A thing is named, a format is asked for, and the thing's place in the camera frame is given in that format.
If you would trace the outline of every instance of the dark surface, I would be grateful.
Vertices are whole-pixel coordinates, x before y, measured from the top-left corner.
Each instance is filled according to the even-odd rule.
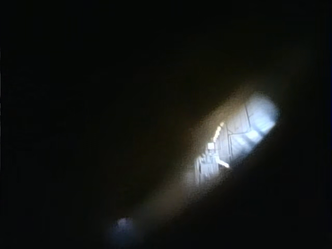
[[[287,72],[277,61],[298,46],[312,62],[292,77],[300,83],[280,84],[283,118],[244,162],[254,170],[234,174],[146,245],[324,243],[327,4],[38,7],[13,15],[22,20],[15,48],[2,48],[2,248],[103,247],[107,224],[190,147],[187,131],[237,82],[268,74],[276,80],[264,87],[279,89]]]

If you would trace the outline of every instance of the blurry opening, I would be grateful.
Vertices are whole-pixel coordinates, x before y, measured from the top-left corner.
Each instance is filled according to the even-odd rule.
[[[255,94],[228,120],[221,120],[204,153],[195,160],[195,182],[206,182],[248,155],[274,127],[278,109],[264,95]]]

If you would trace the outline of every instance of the black background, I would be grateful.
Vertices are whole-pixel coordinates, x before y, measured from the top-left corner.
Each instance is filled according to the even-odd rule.
[[[235,174],[143,247],[326,242],[327,3],[28,3],[9,20],[3,248],[104,247],[107,224],[190,147],[187,131],[236,82],[271,69],[282,78],[273,58],[307,42],[314,59],[289,86],[281,126],[248,159],[255,170]]]

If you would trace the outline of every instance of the bright light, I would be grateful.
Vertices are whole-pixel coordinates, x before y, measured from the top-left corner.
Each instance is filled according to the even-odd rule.
[[[214,143],[208,143],[207,149],[214,149]]]

